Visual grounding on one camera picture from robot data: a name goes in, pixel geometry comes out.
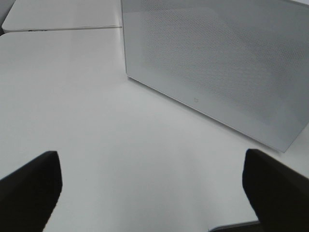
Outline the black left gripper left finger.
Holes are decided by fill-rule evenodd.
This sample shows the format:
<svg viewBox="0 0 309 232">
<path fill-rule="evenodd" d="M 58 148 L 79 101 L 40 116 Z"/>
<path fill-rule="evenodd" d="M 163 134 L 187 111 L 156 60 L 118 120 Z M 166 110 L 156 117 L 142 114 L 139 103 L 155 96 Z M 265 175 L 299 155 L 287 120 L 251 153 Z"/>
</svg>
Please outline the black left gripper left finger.
<svg viewBox="0 0 309 232">
<path fill-rule="evenodd" d="M 42 232 L 63 187 L 58 153 L 47 151 L 0 181 L 0 230 Z"/>
</svg>

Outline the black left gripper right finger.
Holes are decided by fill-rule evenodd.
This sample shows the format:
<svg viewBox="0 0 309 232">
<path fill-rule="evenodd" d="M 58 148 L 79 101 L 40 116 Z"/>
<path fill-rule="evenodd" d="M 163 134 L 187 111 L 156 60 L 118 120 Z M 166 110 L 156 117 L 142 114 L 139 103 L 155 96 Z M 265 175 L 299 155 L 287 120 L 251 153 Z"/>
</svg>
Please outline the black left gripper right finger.
<svg viewBox="0 0 309 232">
<path fill-rule="evenodd" d="M 309 230 L 309 180 L 258 149 L 248 149 L 242 186 L 263 230 Z"/>
</svg>

